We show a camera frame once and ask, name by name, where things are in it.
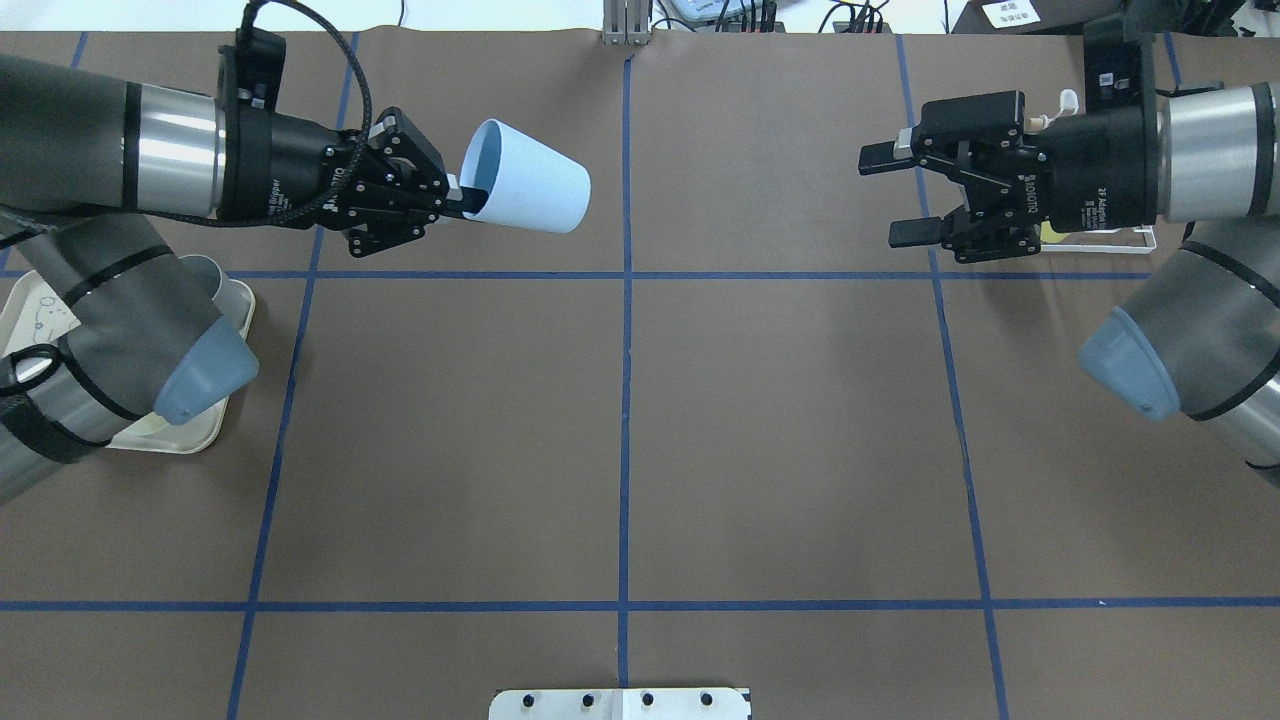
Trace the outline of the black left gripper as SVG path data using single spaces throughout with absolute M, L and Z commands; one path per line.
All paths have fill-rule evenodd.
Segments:
M 489 192 L 447 173 L 440 152 L 399 109 L 388 108 L 357 167 L 358 129 L 238 108 L 227 136 L 221 222 L 342 232 L 356 258 L 408 243 L 443 217 L 474 220 Z

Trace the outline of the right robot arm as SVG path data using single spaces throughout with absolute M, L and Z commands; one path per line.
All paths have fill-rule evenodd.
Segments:
M 1180 413 L 1267 483 L 1279 469 L 1277 85 L 1176 88 L 1158 102 L 1151 37 L 1128 12 L 1083 29 L 1084 106 L 1028 120 L 1019 91 L 924 104 L 864 176 L 919 167 L 959 184 L 946 217 L 895 222 L 895 249 L 1023 258 L 1043 228 L 1180 223 L 1176 252 L 1082 346 L 1082 368 L 1140 415 Z

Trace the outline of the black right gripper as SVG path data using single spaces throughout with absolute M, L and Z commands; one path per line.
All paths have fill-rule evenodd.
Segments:
M 957 263 L 991 263 L 1041 251 L 1039 228 L 1105 231 L 1147 225 L 1158 214 L 1156 102 L 1024 128 L 1019 91 L 924 104 L 913 129 L 859 152 L 859 174 L 919 167 L 963 191 L 943 217 L 890 224 L 890 247 L 940 246 Z

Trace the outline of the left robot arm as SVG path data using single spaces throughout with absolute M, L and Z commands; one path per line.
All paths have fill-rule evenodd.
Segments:
M 178 425 L 259 360 L 151 225 L 161 213 L 342 231 L 356 258 L 492 196 L 396 108 L 371 129 L 276 110 L 276 36 L 220 50 L 215 96 L 3 58 L 3 233 L 77 319 L 3 359 L 3 500 L 150 413 Z

